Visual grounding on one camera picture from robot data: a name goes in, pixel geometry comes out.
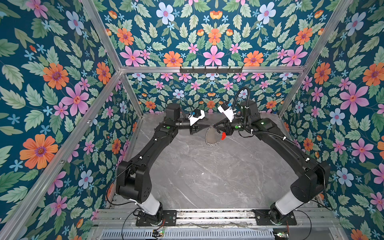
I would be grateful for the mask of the red handled key ring organizer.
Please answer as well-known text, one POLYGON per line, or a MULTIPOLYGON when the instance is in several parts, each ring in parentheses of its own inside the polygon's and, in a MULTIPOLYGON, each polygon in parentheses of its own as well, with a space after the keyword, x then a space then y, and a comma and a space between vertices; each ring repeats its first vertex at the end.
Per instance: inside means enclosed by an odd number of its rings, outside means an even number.
POLYGON ((221 132, 214 128, 213 126, 209 127, 206 136, 205 136, 205 142, 208 146, 216 146, 221 141, 223 141, 227 137, 225 132, 221 132))

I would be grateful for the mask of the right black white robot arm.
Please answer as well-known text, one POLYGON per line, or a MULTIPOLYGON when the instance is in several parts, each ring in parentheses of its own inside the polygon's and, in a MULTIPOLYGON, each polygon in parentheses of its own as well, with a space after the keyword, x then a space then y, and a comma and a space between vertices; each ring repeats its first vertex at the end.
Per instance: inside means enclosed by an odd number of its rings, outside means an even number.
POLYGON ((236 114, 234 105, 229 102, 219 106, 219 112, 226 117, 213 125, 216 132, 231 136, 235 131, 245 131, 249 138, 257 137, 278 153, 298 177, 288 192, 271 205, 268 212, 270 221, 280 225, 291 212, 326 190, 330 165, 317 162, 289 140, 273 120, 262 118, 257 103, 244 101, 239 107, 240 112, 236 114))

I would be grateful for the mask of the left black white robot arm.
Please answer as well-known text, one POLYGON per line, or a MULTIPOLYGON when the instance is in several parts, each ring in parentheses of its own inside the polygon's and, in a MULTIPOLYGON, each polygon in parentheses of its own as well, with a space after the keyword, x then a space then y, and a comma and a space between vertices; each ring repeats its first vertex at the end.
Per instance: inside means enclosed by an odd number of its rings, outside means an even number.
POLYGON ((180 130, 197 133, 208 125, 199 124, 205 118, 203 110, 195 109, 188 116, 179 104, 170 104, 162 122, 145 147, 117 169, 117 195, 134 202, 142 210, 142 218, 153 226, 163 222, 163 205, 151 193, 151 168, 161 152, 174 140, 180 130))

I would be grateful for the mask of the grey wall hook rack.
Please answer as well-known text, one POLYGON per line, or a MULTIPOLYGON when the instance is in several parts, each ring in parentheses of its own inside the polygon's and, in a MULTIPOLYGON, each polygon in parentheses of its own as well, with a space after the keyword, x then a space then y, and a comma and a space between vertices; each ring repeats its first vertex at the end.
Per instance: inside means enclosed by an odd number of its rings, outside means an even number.
POLYGON ((243 72, 243 67, 180 67, 181 74, 237 74, 243 72))

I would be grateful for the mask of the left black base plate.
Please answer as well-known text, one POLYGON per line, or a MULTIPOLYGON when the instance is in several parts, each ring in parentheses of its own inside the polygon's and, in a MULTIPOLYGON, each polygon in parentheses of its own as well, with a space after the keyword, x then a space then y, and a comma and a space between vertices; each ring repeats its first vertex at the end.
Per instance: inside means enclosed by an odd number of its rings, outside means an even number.
POLYGON ((149 215, 146 213, 139 213, 136 220, 136 227, 160 227, 176 225, 177 220, 176 210, 159 210, 156 215, 149 215))

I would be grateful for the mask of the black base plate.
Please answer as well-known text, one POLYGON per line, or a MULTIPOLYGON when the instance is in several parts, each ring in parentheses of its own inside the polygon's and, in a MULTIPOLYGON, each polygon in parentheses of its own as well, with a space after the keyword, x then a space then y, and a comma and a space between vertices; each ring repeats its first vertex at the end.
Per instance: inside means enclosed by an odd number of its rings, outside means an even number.
POLYGON ((139 213, 136 220, 136 227, 160 227, 176 225, 177 220, 176 210, 159 210, 156 215, 149 215, 146 213, 139 213))
POLYGON ((255 214, 255 219, 258 226, 297 225, 297 221, 293 212, 290 212, 287 215, 280 214, 278 210, 269 209, 254 209, 252 212, 255 214))

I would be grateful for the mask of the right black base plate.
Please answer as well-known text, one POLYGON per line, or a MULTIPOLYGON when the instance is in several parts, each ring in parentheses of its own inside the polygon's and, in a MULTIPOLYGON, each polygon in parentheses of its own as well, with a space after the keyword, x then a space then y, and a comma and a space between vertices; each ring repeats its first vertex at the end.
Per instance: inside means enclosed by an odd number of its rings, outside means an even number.
POLYGON ((258 226, 297 225, 297 221, 293 212, 290 212, 287 215, 280 214, 278 210, 269 209, 254 209, 252 212, 255 214, 255 219, 258 226))

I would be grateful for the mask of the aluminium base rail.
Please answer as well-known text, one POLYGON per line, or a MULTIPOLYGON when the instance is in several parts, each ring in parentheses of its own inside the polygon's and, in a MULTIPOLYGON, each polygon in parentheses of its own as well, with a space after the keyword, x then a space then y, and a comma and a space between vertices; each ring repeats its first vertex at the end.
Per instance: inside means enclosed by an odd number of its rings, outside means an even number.
MULTIPOLYGON (((281 224, 274 224, 267 218, 267 211, 262 209, 174 209, 164 214, 165 223, 157 225, 141 224, 141 229, 175 228, 243 228, 243 229, 331 229, 341 228, 335 213, 324 208, 300 208, 289 214, 281 224)), ((92 230, 136 229, 137 222, 143 218, 133 214, 131 209, 101 210, 94 221, 92 230)))

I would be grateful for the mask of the aluminium cage frame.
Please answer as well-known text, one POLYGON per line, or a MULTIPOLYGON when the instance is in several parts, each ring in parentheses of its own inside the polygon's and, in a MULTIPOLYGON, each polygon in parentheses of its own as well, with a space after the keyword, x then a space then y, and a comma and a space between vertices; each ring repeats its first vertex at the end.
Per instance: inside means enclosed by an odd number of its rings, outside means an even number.
POLYGON ((172 101, 211 114, 244 85, 280 109, 297 74, 122 74, 128 67, 281 66, 310 29, 303 66, 338 1, 1 1, 1 226, 102 98, 20 240, 81 240, 107 206, 141 113, 172 101))

